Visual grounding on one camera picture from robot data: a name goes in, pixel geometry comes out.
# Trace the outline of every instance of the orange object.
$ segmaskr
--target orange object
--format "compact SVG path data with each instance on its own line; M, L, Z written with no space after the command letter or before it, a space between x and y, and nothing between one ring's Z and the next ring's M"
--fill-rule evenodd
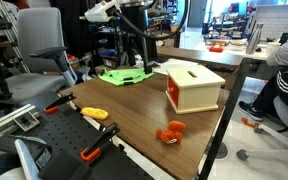
M212 46L212 47L210 47L210 52L218 52L218 53L221 53L221 52L223 52L223 48L221 48L221 47L216 47L216 46Z
M73 56L72 54L67 54L67 59L70 61L74 61L76 59L76 57Z
M168 76L167 89L169 90L169 95L172 98L175 106L178 107L178 97L180 90L170 76Z
M29 8L25 0L4 0L4 1L14 4L18 9Z
M88 151L88 148L84 149L81 153L80 156L83 159L84 162L90 162L94 160L96 157L98 157L101 154L101 149L96 148L92 153L88 154L85 156L86 151Z
M247 8L247 12L251 13L252 11L253 11L253 6L249 6L249 7Z
M168 124L168 129L166 131L158 129L156 131L156 136L165 143L171 144L176 142L177 144L180 144L183 138L182 131L185 129L186 125L184 123L179 121L171 121Z
M241 121L243 122L244 125L249 126L249 127L251 127L251 128L255 128L255 127L257 127L257 126L260 125L259 123L254 123L254 124L249 123L248 120L247 120L247 118L242 118Z
M108 113L102 109L95 109L91 107L82 108L81 113L84 116L89 116L94 119L104 120L107 118Z
M54 107L49 108L49 109L44 109L44 113L45 114L51 114L51 113L53 113L53 112L55 112L57 110L58 110L58 106L54 106Z

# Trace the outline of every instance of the black pegboard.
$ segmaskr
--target black pegboard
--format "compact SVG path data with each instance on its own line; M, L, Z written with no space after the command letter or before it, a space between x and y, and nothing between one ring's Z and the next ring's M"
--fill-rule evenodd
M36 106L41 115L38 118L40 125L27 133L17 131L15 134L38 137L52 147L52 156L66 150L74 158L84 163L79 153L92 144L100 132L67 104L59 106L59 110L52 114L43 113L43 108L57 98L56 94L48 93L22 103L21 105L32 104ZM101 156L89 166L92 170L89 179L153 179L124 151L121 152L112 143L107 143Z

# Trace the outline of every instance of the chair armrest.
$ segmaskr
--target chair armrest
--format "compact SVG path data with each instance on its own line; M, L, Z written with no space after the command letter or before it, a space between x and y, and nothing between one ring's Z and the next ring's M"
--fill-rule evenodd
M51 47L46 49L38 50L30 54L30 57L35 58L45 58L45 59L55 59L63 51L66 51L66 47Z
M60 57L63 55L63 52L66 50L66 47L51 47L46 49L38 50L30 54L30 57L33 58L44 58L44 59L53 59L57 66L60 68L61 72L66 72L68 70L67 63L61 61Z

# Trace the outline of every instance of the cable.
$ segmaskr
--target cable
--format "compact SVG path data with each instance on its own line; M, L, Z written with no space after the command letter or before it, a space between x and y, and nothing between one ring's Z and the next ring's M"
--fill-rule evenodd
M166 35L166 36L162 36L162 37L154 37L154 36L148 36L146 35L144 32L142 32L141 30L139 30L136 26L134 26L133 23L131 23L127 17L125 17L120 11L118 10L115 10L115 14L118 15L137 35L139 36L142 36L142 37L145 37L147 39L152 39L152 40L165 40L165 39L168 39L172 36L174 36L175 34L177 34L180 29L183 27L184 25L184 22L186 20L186 17L187 17L187 12L188 12L188 5L189 5L189 0L185 0L185 8L184 8L184 14L183 14L183 17L182 17L182 20L179 24L179 26L177 27L176 31L169 34L169 35Z

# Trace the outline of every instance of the red object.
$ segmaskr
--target red object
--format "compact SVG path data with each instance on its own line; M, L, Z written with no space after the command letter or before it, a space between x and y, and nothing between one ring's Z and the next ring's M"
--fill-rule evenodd
M86 151L88 150L88 148L84 149L81 153L80 156L83 159L84 162L90 162L92 160L94 160L96 157L98 157L101 154L101 149L100 148L96 148L92 153L90 153L89 155L85 156Z
M14 4L18 9L29 8L25 0L4 0L4 1Z
M218 52L218 53L221 53L221 52L223 52L223 48L212 46L212 47L210 48L210 52Z
M76 57L73 56L72 54L67 54L67 59L70 61L74 61L76 59Z
M253 11L253 6L249 6L249 7L247 8L247 12L251 13L252 11Z
M55 112L57 110L58 110L58 106L54 106L54 107L49 108L49 109L44 109L44 113L45 114L51 114L51 113L53 113L53 112Z
M178 89L171 77L168 77L167 92L171 96L175 106L178 107L178 96L180 90Z

